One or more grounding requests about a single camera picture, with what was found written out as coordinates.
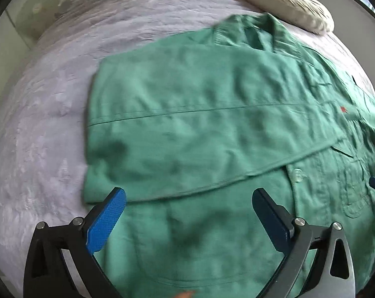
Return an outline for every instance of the pillow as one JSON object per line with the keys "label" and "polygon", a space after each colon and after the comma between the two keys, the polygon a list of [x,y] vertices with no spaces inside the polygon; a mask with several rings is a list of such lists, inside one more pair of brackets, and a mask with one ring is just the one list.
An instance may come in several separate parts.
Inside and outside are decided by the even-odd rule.
{"label": "pillow", "polygon": [[265,12],[292,25],[325,35],[334,30],[328,9],[317,0],[248,0]]}

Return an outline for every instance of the silver bolt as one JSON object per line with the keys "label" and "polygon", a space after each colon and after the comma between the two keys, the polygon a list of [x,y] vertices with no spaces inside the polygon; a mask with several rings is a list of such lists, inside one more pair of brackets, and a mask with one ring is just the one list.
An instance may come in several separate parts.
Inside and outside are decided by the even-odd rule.
{"label": "silver bolt", "polygon": [[336,230],[341,230],[341,229],[342,229],[342,225],[341,225],[340,223],[338,223],[338,222],[335,222],[335,223],[333,224],[333,227],[334,227],[334,229],[336,229]]}
{"label": "silver bolt", "polygon": [[306,221],[304,219],[302,219],[301,217],[298,217],[295,219],[295,224],[296,225],[299,225],[299,226],[303,226],[306,224]]}
{"label": "silver bolt", "polygon": [[45,222],[38,222],[36,225],[37,230],[41,230],[45,227]]}
{"label": "silver bolt", "polygon": [[76,217],[75,219],[73,219],[73,225],[78,226],[78,225],[81,225],[81,224],[83,224],[83,218],[82,217]]}

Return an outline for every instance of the white button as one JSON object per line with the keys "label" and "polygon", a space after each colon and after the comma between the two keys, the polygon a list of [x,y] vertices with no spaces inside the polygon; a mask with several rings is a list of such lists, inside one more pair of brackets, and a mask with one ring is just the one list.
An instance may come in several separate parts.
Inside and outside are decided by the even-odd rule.
{"label": "white button", "polygon": [[295,179],[295,183],[300,183],[303,180],[303,172],[300,169],[293,170],[293,178]]}

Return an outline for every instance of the green jacket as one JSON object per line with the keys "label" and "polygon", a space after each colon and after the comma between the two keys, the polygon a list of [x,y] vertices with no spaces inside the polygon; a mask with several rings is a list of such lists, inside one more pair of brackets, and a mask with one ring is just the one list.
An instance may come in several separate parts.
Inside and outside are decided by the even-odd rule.
{"label": "green jacket", "polygon": [[368,280],[375,97],[270,14],[105,58],[87,131],[85,202],[127,193],[96,254],[124,298],[255,297],[282,258],[252,209],[259,187],[310,224],[340,222],[357,289]]}

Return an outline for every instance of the gray fabric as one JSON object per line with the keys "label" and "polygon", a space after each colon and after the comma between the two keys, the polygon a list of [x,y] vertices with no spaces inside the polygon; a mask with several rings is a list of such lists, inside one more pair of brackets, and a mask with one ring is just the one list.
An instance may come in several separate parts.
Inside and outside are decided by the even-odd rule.
{"label": "gray fabric", "polygon": [[[36,223],[66,224],[86,214],[83,128],[100,60],[254,11],[244,0],[71,0],[0,98],[0,268],[20,293]],[[333,34],[287,27],[375,94]]]}

